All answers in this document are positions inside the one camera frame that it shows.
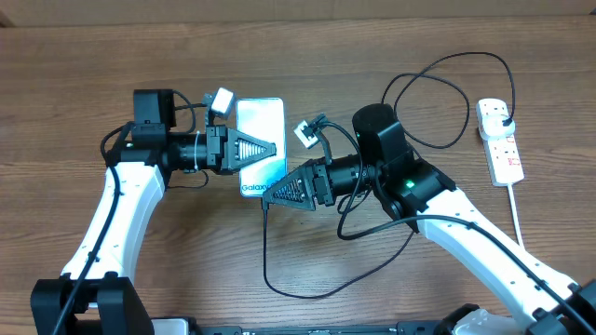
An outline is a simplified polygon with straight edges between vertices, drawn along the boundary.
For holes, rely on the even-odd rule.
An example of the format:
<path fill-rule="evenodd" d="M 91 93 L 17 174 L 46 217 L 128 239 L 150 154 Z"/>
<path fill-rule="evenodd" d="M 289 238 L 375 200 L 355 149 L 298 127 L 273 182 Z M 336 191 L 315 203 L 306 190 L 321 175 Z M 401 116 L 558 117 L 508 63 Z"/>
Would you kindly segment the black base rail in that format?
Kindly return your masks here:
<path fill-rule="evenodd" d="M 434 335 L 448 334 L 439 320 L 401 321 L 395 325 L 355 325 L 320 327 L 242 328 L 240 326 L 201 327 L 194 324 L 191 335 Z"/>

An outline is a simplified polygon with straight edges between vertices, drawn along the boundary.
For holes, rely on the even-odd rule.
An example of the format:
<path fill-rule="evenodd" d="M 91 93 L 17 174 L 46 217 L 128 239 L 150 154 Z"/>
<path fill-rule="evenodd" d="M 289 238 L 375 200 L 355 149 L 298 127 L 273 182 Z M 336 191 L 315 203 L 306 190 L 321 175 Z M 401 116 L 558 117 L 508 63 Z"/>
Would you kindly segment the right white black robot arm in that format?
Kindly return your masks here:
<path fill-rule="evenodd" d="M 263 206 L 313 210 L 341 195 L 370 190 L 390 222 L 341 239 L 355 240 L 407 224 L 465 265 L 506 306 L 508 316 L 465 304 L 435 327 L 437 334 L 592 334 L 595 284 L 581 286 L 523 249 L 486 219 L 455 182 L 415 157 L 388 104 L 359 109 L 350 141 L 356 154 L 333 159 L 330 149 L 273 184 Z"/>

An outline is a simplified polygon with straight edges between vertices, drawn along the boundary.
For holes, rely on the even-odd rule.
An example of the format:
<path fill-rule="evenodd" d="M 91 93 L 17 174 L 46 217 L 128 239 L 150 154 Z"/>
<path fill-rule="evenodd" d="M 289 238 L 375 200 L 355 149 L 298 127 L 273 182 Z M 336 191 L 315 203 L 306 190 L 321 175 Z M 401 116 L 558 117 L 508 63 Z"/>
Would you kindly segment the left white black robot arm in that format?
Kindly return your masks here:
<path fill-rule="evenodd" d="M 174 89 L 137 89 L 134 118 L 105 136 L 102 198 L 78 250 L 57 279 L 40 279 L 31 294 L 40 334 L 195 334 L 191 317 L 152 318 L 133 283 L 142 241 L 175 170 L 234 174 L 273 156 L 277 147 L 225 125 L 234 102 L 220 88 L 199 104 L 203 132 L 176 130 Z"/>

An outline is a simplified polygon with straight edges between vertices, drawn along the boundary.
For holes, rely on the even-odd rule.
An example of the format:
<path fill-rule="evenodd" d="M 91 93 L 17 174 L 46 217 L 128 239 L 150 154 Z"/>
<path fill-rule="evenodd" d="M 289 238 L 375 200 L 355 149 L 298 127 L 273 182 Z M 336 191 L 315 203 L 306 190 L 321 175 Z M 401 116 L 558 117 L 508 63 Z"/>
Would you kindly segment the white power strip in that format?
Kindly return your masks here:
<path fill-rule="evenodd" d="M 476 104 L 478 123 L 482 114 L 502 114 L 508 117 L 507 104 L 499 99 L 481 99 Z M 520 153 L 514 134 L 495 141 L 482 140 L 494 186 L 508 186 L 524 179 Z"/>

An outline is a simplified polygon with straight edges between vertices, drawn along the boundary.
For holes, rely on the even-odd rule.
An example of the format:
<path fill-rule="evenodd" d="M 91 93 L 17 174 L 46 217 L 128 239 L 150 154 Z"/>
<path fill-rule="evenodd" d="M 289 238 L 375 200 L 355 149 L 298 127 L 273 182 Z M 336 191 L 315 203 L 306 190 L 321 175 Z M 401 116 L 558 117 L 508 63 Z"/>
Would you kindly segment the blue Galaxy smartphone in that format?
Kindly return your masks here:
<path fill-rule="evenodd" d="M 245 197 L 261 197 L 287 174 L 284 103 L 281 98 L 252 98 L 237 101 L 237 130 L 253 138 L 274 143 L 276 153 L 239 172 L 239 190 Z"/>

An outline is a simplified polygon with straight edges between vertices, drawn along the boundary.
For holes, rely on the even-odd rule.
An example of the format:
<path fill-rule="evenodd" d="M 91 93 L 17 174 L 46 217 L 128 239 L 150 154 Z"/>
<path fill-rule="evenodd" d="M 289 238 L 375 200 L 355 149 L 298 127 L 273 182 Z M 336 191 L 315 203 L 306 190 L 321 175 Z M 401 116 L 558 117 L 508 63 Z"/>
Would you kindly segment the white charger plug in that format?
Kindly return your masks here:
<path fill-rule="evenodd" d="M 479 124 L 480 136 L 484 141 L 495 141 L 513 135 L 516 124 L 502 114 L 482 114 Z"/>

